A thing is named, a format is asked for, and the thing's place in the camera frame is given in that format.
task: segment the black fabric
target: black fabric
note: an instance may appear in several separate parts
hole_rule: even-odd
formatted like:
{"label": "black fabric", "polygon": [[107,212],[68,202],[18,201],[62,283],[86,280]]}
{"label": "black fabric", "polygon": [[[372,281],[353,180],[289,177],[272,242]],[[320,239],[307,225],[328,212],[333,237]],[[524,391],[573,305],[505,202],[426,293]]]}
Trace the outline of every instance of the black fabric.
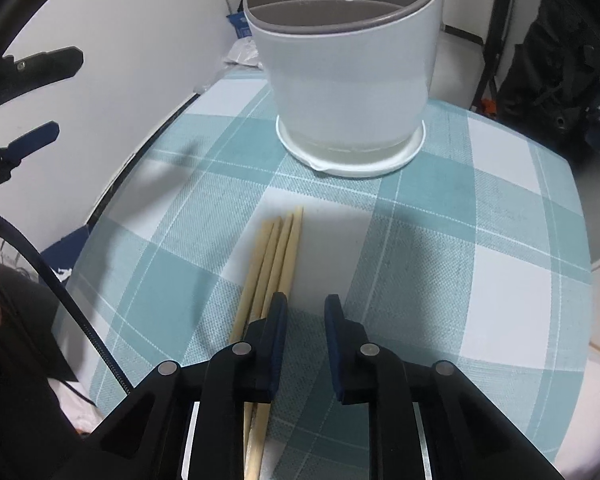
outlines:
{"label": "black fabric", "polygon": [[584,160],[584,109],[600,80],[600,41],[564,0],[541,0],[538,17],[496,96],[498,120],[567,158]]}
{"label": "black fabric", "polygon": [[0,266],[0,479],[48,479],[81,443],[46,380],[75,380],[51,333],[57,305]]}

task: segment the black backpack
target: black backpack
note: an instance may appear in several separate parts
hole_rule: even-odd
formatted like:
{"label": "black backpack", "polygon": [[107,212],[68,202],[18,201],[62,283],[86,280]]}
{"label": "black backpack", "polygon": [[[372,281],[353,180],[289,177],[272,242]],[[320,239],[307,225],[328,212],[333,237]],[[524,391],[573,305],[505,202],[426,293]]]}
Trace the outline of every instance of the black backpack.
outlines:
{"label": "black backpack", "polygon": [[541,0],[515,48],[496,97],[498,121],[580,163],[592,153],[586,132],[600,90],[600,41],[567,2]]}

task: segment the metal screw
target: metal screw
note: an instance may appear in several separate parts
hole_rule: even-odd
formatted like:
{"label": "metal screw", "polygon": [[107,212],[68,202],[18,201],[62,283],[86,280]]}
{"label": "metal screw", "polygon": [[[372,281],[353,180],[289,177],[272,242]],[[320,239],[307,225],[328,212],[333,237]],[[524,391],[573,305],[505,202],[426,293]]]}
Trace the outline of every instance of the metal screw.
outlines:
{"label": "metal screw", "polygon": [[436,365],[436,371],[440,375],[451,375],[455,369],[456,367],[453,366],[453,364],[451,364],[449,361],[440,361]]}
{"label": "metal screw", "polygon": [[236,355],[247,355],[249,352],[251,352],[251,345],[249,343],[245,343],[244,341],[240,341],[239,343],[236,343],[231,350]]}
{"label": "metal screw", "polygon": [[374,345],[373,343],[365,343],[360,347],[360,352],[362,352],[362,355],[373,357],[374,355],[378,355],[380,353],[380,348],[378,345]]}
{"label": "metal screw", "polygon": [[171,375],[178,369],[178,365],[173,361],[163,361],[158,365],[160,375]]}

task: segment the table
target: table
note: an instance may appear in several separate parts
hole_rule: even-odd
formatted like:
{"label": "table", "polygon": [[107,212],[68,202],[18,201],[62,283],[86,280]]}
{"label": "table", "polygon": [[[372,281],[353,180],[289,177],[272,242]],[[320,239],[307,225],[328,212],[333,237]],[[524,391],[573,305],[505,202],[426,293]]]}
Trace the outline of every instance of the table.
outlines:
{"label": "table", "polygon": [[[368,478],[365,406],[334,401],[322,309],[340,295],[372,341],[462,371],[551,460],[587,355],[590,259],[559,156],[430,101],[405,168],[346,180],[279,143],[261,72],[231,72],[156,140],[109,203],[68,288],[129,378],[226,345],[256,231],[305,216],[263,478]],[[108,413],[113,376],[60,315],[56,334]]]}

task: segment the blue gripper pad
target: blue gripper pad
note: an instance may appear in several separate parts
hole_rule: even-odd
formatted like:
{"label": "blue gripper pad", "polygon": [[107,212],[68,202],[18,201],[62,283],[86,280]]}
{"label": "blue gripper pad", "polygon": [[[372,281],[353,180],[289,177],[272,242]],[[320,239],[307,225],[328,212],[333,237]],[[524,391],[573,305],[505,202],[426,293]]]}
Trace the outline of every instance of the blue gripper pad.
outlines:
{"label": "blue gripper pad", "polygon": [[324,331],[327,336],[327,350],[329,351],[329,368],[331,369],[331,383],[333,383],[333,391],[336,393],[336,398],[342,402],[344,398],[344,387],[340,380],[340,364],[342,362],[342,354],[338,345],[338,329],[337,325],[342,326],[340,318],[344,321],[344,314],[340,306],[340,298],[336,294],[327,296],[324,301]]}
{"label": "blue gripper pad", "polygon": [[31,130],[29,133],[17,138],[7,146],[2,158],[18,165],[27,155],[54,142],[60,133],[58,123],[53,121]]}
{"label": "blue gripper pad", "polygon": [[286,320],[287,320],[287,306],[286,297],[282,293],[276,293],[271,299],[271,308],[277,311],[278,322],[276,323],[276,331],[274,334],[273,345],[271,348],[271,368],[270,368],[270,382],[269,382],[269,393],[271,399],[275,397],[278,387],[280,386],[280,371],[282,370],[282,355],[285,349],[286,339]]}

